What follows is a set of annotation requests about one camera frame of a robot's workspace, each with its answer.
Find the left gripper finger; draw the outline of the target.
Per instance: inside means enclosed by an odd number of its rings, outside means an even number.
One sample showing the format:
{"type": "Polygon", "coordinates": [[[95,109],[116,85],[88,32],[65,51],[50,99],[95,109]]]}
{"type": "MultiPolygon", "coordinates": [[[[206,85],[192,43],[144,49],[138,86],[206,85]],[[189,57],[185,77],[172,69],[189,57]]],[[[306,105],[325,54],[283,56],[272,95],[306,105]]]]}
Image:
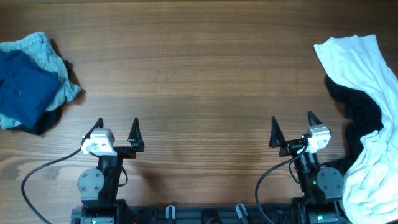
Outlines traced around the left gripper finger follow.
{"type": "Polygon", "coordinates": [[[141,135],[138,118],[134,118],[127,141],[136,152],[144,152],[145,145],[141,135]]]}
{"type": "Polygon", "coordinates": [[[89,139],[94,129],[103,128],[103,126],[104,126],[103,118],[99,118],[97,122],[94,124],[94,126],[83,136],[83,140],[89,139]]]}

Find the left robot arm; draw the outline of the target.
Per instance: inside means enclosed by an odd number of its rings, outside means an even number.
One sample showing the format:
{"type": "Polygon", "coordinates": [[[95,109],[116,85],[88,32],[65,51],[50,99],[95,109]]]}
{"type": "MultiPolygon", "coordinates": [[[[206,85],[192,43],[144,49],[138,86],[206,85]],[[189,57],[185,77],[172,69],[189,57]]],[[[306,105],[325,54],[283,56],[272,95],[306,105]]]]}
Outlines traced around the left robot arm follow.
{"type": "Polygon", "coordinates": [[[98,158],[94,169],[85,170],[78,178],[77,187],[81,193],[81,210],[71,215],[72,224],[127,224],[139,223],[137,215],[124,199],[117,199],[121,174],[125,173],[124,159],[134,159],[138,152],[144,152],[144,141],[137,118],[127,138],[128,146],[114,146],[114,135],[104,127],[103,118],[82,137],[81,150],[98,158]]]}

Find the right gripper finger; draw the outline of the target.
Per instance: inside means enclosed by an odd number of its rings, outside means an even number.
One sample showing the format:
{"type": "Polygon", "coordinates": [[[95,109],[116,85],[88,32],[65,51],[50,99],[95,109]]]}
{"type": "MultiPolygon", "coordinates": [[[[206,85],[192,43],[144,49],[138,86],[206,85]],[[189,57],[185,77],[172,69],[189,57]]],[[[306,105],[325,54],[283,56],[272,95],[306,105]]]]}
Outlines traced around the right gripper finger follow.
{"type": "Polygon", "coordinates": [[[307,116],[309,126],[323,125],[323,123],[315,116],[312,111],[308,111],[307,116]]]}
{"type": "Polygon", "coordinates": [[[275,116],[271,118],[271,135],[269,141],[269,147],[277,148],[282,147],[285,144],[285,137],[282,130],[277,122],[275,116]]]}

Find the white t-shirt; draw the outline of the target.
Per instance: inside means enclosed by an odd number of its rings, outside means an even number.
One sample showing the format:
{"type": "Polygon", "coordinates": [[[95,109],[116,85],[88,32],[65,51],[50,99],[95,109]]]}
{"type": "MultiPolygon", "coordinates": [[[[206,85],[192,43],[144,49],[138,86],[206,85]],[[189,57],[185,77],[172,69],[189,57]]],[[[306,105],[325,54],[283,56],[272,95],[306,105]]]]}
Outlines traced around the white t-shirt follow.
{"type": "Polygon", "coordinates": [[[315,44],[331,97],[344,105],[343,211],[351,223],[397,223],[397,78],[375,35],[315,44]]]}

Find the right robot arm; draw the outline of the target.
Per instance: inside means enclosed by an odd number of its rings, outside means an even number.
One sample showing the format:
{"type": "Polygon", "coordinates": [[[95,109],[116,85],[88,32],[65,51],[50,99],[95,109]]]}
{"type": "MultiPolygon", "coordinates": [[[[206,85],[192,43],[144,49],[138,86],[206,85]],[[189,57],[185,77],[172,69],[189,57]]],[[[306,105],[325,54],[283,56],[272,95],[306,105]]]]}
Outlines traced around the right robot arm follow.
{"type": "Polygon", "coordinates": [[[343,223],[338,202],[342,199],[343,175],[334,167],[322,165],[317,152],[326,148],[331,131],[311,111],[309,128],[298,139],[286,140],[276,120],[271,118],[269,146],[279,148],[279,156],[292,157],[302,191],[292,199],[292,221],[300,224],[343,223]]]}

